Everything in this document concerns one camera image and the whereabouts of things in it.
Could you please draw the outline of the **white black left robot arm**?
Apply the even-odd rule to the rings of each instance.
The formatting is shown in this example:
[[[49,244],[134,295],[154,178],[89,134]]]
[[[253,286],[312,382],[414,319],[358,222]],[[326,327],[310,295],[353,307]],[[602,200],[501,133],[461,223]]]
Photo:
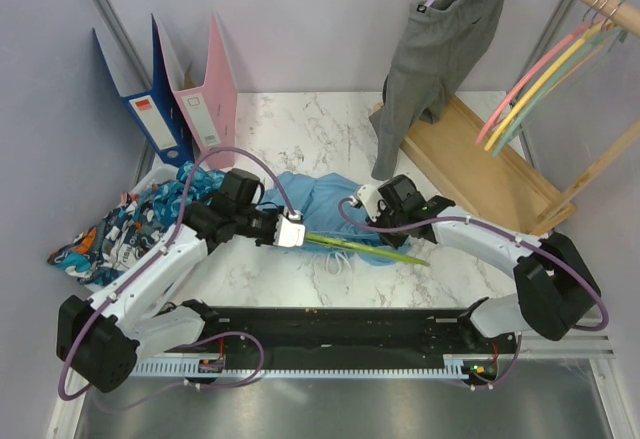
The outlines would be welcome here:
[[[131,269],[82,300],[69,297],[59,309],[56,355],[65,372],[75,371],[102,392],[111,392],[134,367],[157,354],[189,344],[208,352],[219,341],[208,308],[187,301],[163,308],[188,273],[235,236],[274,245],[286,208],[254,203],[260,179],[241,169],[227,173],[219,189],[186,206]]]

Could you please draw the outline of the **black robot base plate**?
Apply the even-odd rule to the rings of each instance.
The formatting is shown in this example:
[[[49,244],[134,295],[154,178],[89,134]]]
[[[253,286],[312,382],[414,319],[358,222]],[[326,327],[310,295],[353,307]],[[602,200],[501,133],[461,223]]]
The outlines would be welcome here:
[[[198,352],[223,352],[232,365],[439,367],[451,355],[506,356],[514,332],[493,339],[471,330],[462,309],[211,307],[187,302],[213,341]],[[215,339],[236,331],[254,338]]]

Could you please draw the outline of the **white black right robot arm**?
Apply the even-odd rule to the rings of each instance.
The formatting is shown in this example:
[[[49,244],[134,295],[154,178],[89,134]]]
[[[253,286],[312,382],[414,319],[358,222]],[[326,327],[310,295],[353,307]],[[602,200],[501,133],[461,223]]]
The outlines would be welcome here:
[[[484,222],[448,198],[424,198],[405,175],[380,186],[362,186],[356,197],[368,225],[377,228],[388,245],[399,247],[414,237],[452,247],[514,280],[514,294],[480,299],[464,312],[466,321],[457,336],[469,352],[483,351],[494,337],[508,332],[533,330],[558,341],[602,304],[601,291],[580,253],[561,233],[521,235]]]

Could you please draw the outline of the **lime green hanger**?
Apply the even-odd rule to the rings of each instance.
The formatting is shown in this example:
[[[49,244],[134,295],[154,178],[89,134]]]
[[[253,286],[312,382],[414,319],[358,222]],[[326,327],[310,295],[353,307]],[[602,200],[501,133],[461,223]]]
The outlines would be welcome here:
[[[384,249],[383,247],[374,247],[360,242],[349,241],[346,239],[327,236],[315,232],[306,232],[304,236],[304,242],[354,253],[383,257],[402,263],[416,264],[425,267],[428,267],[430,265],[429,262],[423,259],[409,256],[407,254],[397,252],[396,250]]]

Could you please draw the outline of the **light blue mesh shorts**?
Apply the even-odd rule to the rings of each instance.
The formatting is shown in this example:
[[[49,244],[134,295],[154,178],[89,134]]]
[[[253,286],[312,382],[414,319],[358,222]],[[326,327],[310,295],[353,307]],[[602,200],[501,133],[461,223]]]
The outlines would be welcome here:
[[[373,266],[387,266],[396,262],[406,262],[408,245],[397,249],[386,245],[377,233],[358,228],[346,221],[340,214],[338,203],[355,193],[360,185],[350,179],[330,173],[319,178],[300,173],[284,172],[278,176],[283,191],[272,187],[264,193],[266,207],[283,206],[289,198],[294,209],[302,213],[303,223],[309,232],[340,239],[347,243],[358,243],[361,249],[349,250],[305,243],[302,249],[313,253],[356,254]]]

